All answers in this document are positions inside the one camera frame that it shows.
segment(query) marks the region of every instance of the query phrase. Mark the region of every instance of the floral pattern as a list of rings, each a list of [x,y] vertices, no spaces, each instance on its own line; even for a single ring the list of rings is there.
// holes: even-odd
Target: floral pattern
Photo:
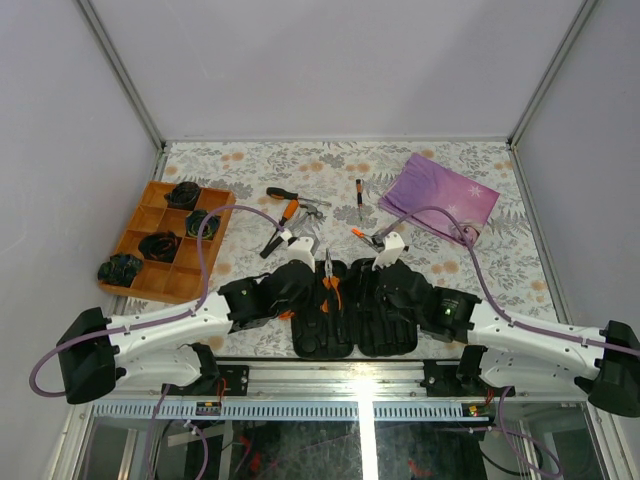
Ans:
[[[500,192],[487,227],[476,243],[476,253],[489,288],[500,304],[514,312],[557,321],[540,258],[531,235],[513,166],[500,142],[260,142],[174,143],[168,153],[163,181],[195,181],[202,186],[230,189],[237,203],[259,208],[279,218],[282,201],[267,197],[265,189],[279,186],[307,198],[330,201],[321,207],[325,218],[307,222],[304,233],[317,238],[320,249],[330,247],[334,260],[350,264],[374,256],[373,250],[351,233],[365,233],[390,224],[394,217],[377,207],[411,153],[419,152],[482,185]],[[363,220],[356,206],[355,180],[362,179]],[[401,225],[409,251],[401,257],[435,285],[483,297],[466,250],[410,224]],[[273,227],[246,212],[235,212],[218,254],[209,286],[273,271],[286,261],[284,249],[267,260],[258,253]],[[126,312],[157,310],[164,305],[130,299]],[[203,339],[217,355],[295,357],[288,321]],[[443,344],[420,334],[416,350],[404,358],[457,358],[462,345]],[[353,357],[362,357],[356,351]]]

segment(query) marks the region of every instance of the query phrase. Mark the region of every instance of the purple towel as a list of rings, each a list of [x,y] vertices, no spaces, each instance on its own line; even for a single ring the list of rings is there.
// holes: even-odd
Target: purple towel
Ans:
[[[427,205],[444,208],[460,222],[467,238],[474,244],[499,196],[495,190],[414,153],[382,196],[379,205],[398,216]],[[409,221],[442,238],[464,245],[458,230],[439,212],[420,212]]]

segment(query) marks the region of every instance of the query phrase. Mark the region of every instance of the robotic arm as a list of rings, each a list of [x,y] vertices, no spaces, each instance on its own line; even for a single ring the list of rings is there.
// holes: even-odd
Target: robotic arm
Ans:
[[[313,297],[313,241],[290,241],[287,264],[271,274],[221,287],[183,320],[130,330],[136,323],[193,310],[196,301],[110,319],[104,318],[99,308],[83,312],[59,345],[106,329],[107,325],[124,327],[124,333],[83,342],[59,353],[67,401],[84,403],[115,388],[139,391],[157,389],[162,383],[176,385],[185,394],[215,391],[219,375],[216,362],[210,348],[197,343],[198,339],[261,327],[286,311],[303,310]],[[536,393],[578,391],[586,393],[588,400],[603,410],[640,416],[638,357],[587,342],[589,339],[638,349],[640,344],[627,325],[612,321],[600,331],[514,313],[509,315],[515,322],[508,323],[475,295],[433,287],[421,274],[411,271],[399,260],[405,244],[397,233],[387,235],[383,244],[369,267],[362,268],[359,277],[356,275],[344,288],[358,290],[367,302],[387,312],[383,318],[390,322],[400,319],[437,340],[470,345],[453,378],[443,378],[447,381],[438,381],[437,387],[426,385],[429,395],[484,395],[488,387],[508,385]],[[516,326],[518,321],[530,328]],[[584,341],[569,340],[576,336]]]

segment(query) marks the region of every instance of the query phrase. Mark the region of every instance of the gray wall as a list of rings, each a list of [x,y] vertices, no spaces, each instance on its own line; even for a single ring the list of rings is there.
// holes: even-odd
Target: gray wall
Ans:
[[[69,0],[0,6],[0,465],[45,471],[63,399],[29,390],[32,365],[83,309],[141,193],[154,151]],[[41,375],[62,387],[57,361]]]
[[[582,0],[94,0],[169,139],[506,138]]]
[[[601,3],[519,152],[574,321],[640,335],[638,19],[637,0]],[[624,425],[640,452],[640,420]]]

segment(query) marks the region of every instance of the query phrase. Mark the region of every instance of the wooden tray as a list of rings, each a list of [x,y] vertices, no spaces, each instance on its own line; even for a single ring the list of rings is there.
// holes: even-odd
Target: wooden tray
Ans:
[[[184,303],[194,300],[202,292],[202,274],[198,263],[196,239],[186,237],[185,218],[187,210],[176,210],[167,207],[164,198],[176,185],[173,183],[150,182],[129,220],[127,229],[120,237],[116,253],[130,253],[144,262],[142,270],[133,280],[131,287],[118,287],[104,282],[100,288],[114,295],[146,298],[157,302]],[[233,192],[202,188],[195,209],[211,211],[222,205],[233,205],[236,202]],[[220,227],[213,240],[204,240],[209,274],[218,256],[224,232],[231,218],[231,210],[220,215]],[[155,232],[172,231],[179,237],[180,246],[173,263],[145,260],[138,250],[138,244],[147,235]]]

